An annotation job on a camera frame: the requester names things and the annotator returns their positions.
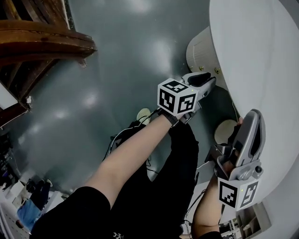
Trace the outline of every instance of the black watch strap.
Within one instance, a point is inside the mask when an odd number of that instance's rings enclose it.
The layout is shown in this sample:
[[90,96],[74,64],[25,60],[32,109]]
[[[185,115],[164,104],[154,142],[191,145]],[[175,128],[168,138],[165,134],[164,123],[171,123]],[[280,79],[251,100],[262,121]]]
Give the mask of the black watch strap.
[[178,123],[178,119],[177,117],[173,116],[172,114],[168,113],[167,111],[165,110],[161,110],[159,113],[159,115],[164,115],[166,117],[166,119],[169,120],[169,122],[172,124],[172,126],[175,126],[177,123]]

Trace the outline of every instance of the white shoe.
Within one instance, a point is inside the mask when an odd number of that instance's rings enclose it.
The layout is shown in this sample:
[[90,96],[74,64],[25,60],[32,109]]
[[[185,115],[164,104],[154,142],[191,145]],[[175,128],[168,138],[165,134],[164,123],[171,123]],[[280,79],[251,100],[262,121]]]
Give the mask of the white shoe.
[[148,125],[150,123],[150,110],[148,108],[143,108],[139,113],[137,114],[137,120],[139,122],[142,122],[144,125]]
[[50,179],[47,179],[47,183],[51,184],[51,188],[53,187],[53,183],[51,182]]

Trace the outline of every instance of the blue cloth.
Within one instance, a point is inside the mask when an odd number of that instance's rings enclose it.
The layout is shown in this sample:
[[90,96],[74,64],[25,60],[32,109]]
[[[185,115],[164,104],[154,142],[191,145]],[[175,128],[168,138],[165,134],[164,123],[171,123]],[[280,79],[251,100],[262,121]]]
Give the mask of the blue cloth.
[[32,230],[34,223],[41,217],[41,213],[41,210],[35,206],[31,199],[28,199],[17,212],[19,220],[29,231]]

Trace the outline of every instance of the brass knob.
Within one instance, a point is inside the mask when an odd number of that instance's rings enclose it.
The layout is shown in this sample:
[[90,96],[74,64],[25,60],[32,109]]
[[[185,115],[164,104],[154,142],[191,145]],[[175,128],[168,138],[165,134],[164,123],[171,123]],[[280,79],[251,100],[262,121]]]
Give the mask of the brass knob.
[[215,71],[215,73],[216,73],[216,74],[219,74],[219,73],[221,72],[221,69],[220,69],[220,68],[217,68],[217,67],[215,67],[215,68],[214,68],[214,71]]

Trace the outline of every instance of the round table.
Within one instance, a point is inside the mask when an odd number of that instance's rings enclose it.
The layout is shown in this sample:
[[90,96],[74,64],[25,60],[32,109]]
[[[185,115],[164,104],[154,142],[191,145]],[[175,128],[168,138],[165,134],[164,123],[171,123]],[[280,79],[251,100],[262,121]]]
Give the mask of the round table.
[[192,71],[221,71],[213,74],[227,87],[241,116],[253,108],[262,112],[264,174],[255,201],[262,200],[282,181],[299,153],[295,22],[278,0],[211,0],[210,27],[189,44],[187,62]]

